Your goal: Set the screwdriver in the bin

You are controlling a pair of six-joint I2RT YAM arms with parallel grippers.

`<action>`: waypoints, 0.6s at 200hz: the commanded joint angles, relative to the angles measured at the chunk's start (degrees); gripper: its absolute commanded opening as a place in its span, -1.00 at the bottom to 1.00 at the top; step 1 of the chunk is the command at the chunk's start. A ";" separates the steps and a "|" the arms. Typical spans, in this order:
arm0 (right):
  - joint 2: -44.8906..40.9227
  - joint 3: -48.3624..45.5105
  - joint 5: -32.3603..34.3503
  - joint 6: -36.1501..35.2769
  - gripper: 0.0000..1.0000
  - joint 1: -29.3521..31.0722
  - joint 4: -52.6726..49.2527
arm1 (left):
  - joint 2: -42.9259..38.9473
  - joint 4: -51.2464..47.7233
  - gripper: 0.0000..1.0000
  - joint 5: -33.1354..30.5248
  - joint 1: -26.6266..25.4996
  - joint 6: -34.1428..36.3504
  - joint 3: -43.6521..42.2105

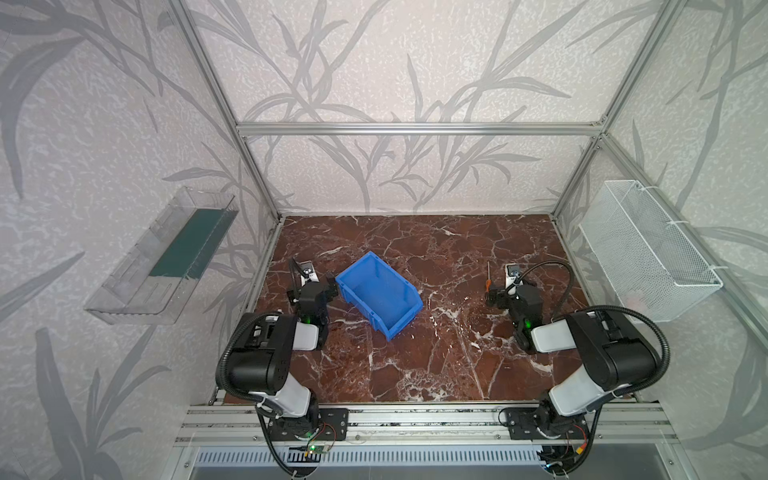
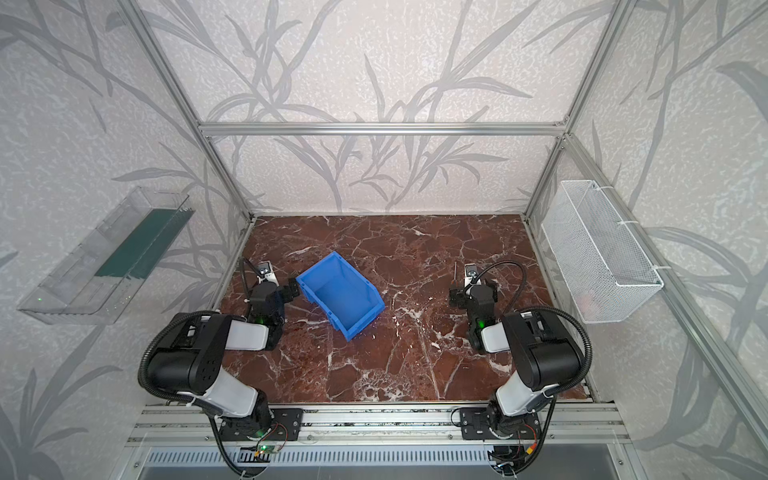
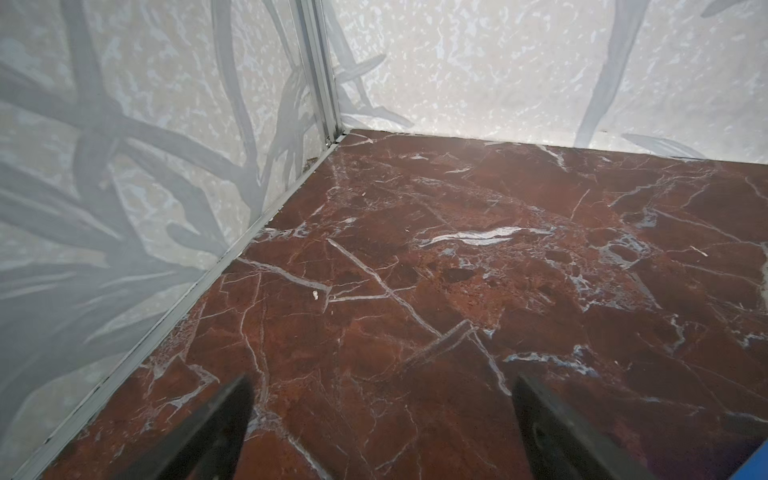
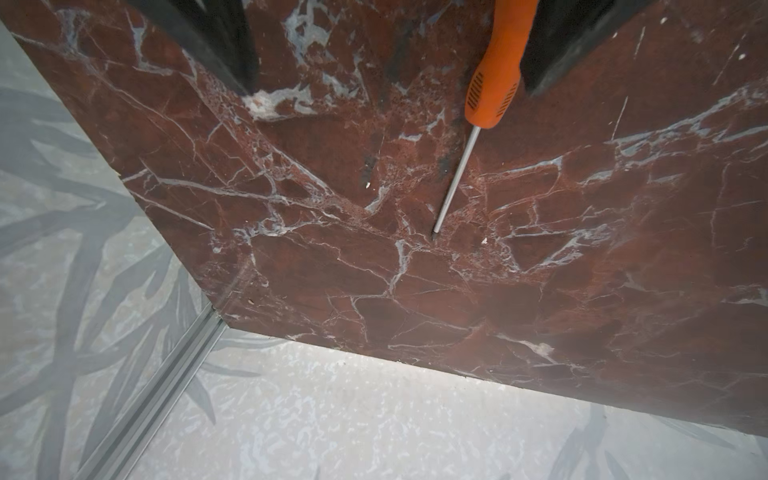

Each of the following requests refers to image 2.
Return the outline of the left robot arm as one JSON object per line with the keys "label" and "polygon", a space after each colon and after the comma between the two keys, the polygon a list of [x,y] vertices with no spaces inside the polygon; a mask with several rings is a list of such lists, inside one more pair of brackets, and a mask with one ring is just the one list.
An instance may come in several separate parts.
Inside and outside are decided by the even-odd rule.
{"label": "left robot arm", "polygon": [[228,373],[224,354],[274,350],[285,305],[300,295],[294,278],[285,286],[265,280],[251,290],[245,316],[214,310],[176,314],[142,355],[139,385],[157,398],[201,408],[240,436],[264,436],[276,424],[267,396]]}

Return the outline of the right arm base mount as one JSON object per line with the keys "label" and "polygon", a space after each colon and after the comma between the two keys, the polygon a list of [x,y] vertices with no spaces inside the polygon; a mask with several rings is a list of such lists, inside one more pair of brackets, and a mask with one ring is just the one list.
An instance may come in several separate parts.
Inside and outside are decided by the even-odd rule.
{"label": "right arm base mount", "polygon": [[488,407],[463,407],[452,419],[461,429],[463,440],[511,440],[535,442],[541,436],[542,423],[536,413],[504,416]]}

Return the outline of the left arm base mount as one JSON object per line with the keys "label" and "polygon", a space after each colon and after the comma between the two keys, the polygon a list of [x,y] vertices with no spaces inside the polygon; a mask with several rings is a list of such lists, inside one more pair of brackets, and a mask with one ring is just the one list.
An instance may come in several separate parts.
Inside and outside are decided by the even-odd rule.
{"label": "left arm base mount", "polygon": [[279,407],[271,410],[272,419],[268,425],[257,425],[250,418],[234,419],[224,417],[219,435],[224,442],[297,441],[302,427],[304,410],[301,408]]}

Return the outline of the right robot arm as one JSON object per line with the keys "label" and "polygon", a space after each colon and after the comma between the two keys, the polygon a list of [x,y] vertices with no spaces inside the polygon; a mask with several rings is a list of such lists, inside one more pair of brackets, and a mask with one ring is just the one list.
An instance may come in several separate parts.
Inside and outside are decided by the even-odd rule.
{"label": "right robot arm", "polygon": [[585,329],[563,311],[534,306],[496,317],[497,299],[491,283],[449,290],[449,305],[467,313],[473,349],[483,354],[508,352],[514,366],[485,407],[459,410],[462,438],[534,439],[541,429],[538,412],[586,376],[591,344]]}

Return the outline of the blue plastic bin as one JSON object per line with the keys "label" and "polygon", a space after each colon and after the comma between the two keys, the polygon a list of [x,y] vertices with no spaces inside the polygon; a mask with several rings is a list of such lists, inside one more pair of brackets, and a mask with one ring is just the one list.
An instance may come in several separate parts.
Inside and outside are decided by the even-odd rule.
{"label": "blue plastic bin", "polygon": [[304,296],[351,341],[386,308],[379,291],[337,252],[297,277]]}

